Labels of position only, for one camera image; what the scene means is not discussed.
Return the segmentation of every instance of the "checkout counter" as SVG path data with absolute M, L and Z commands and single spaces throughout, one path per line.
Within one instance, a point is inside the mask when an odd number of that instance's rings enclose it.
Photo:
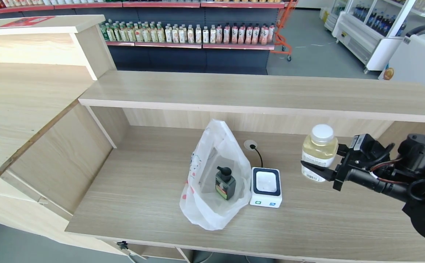
M 0 223 L 190 263 L 194 249 L 297 262 L 425 262 L 425 238 L 400 201 L 351 183 L 337 192 L 304 178 L 299 163 L 318 123 L 341 143 L 370 133 L 399 145 L 425 134 L 423 85 L 119 71 L 100 35 L 103 20 L 56 16 L 0 28 Z M 211 118 L 226 121 L 239 145 L 256 141 L 265 166 L 281 171 L 280 208 L 246 206 L 220 231 L 183 216 L 191 153 Z

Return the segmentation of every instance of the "gray floor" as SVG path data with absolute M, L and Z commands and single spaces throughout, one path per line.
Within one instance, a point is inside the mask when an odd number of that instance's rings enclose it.
M 292 61 L 283 54 L 269 56 L 270 75 L 314 76 L 375 79 L 378 72 L 363 74 L 363 64 L 342 44 L 336 44 L 319 19 L 319 11 L 296 10 L 283 30 L 293 47 Z M 208 257 L 199 251 L 194 262 Z M 273 260 L 250 258 L 251 263 L 271 263 Z M 84 248 L 63 245 L 48 238 L 0 225 L 0 263 L 130 263 L 119 256 Z M 246 263 L 244 256 L 214 254 L 207 263 Z M 178 263 L 175 260 L 151 258 L 147 263 Z
M 282 35 L 292 46 L 287 55 L 271 53 L 269 75 L 376 79 L 380 72 L 363 73 L 363 63 L 324 28 L 319 11 L 294 10 Z

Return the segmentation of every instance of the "cable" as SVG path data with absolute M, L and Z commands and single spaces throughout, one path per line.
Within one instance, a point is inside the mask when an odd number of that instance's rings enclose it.
M 259 159 L 261 160 L 261 168 L 263 168 L 263 158 L 261 158 L 261 153 L 258 152 L 258 149 L 256 149 L 256 146 L 254 144 L 250 145 L 250 148 L 258 153 Z
M 212 257 L 212 255 L 213 255 L 214 253 L 213 252 L 211 252 L 211 254 L 207 257 L 207 258 L 205 258 L 204 260 L 202 260 L 202 261 L 199 261 L 199 262 L 196 262 L 196 263 L 204 263 L 204 262 L 206 262 L 209 258 L 211 258 Z

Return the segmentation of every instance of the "plastic bag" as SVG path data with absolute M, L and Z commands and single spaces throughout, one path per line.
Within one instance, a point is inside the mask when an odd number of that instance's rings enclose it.
M 216 191 L 217 166 L 229 167 L 237 181 L 225 200 Z M 251 198 L 251 166 L 224 121 L 211 120 L 191 155 L 188 182 L 180 208 L 188 220 L 206 230 L 223 229 Z

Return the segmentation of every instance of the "shopping cart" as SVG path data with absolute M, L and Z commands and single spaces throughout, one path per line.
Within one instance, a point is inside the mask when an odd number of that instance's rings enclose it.
M 278 19 L 276 22 L 276 40 L 274 41 L 275 46 L 282 46 L 281 50 L 271 50 L 272 53 L 279 53 L 279 54 L 287 54 L 287 61 L 292 60 L 292 47 L 287 44 L 287 41 L 283 35 L 281 35 L 281 30 L 284 29 L 285 23 L 289 19 L 289 16 L 291 15 L 292 11 L 295 9 L 297 3 L 299 0 L 290 0 L 285 2 L 284 9 L 279 10 Z

